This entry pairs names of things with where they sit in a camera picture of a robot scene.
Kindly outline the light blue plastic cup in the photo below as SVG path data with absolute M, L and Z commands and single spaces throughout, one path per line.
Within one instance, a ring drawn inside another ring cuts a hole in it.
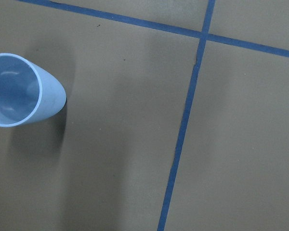
M 0 127 L 45 120 L 65 103 L 65 89 L 53 75 L 19 55 L 0 53 Z

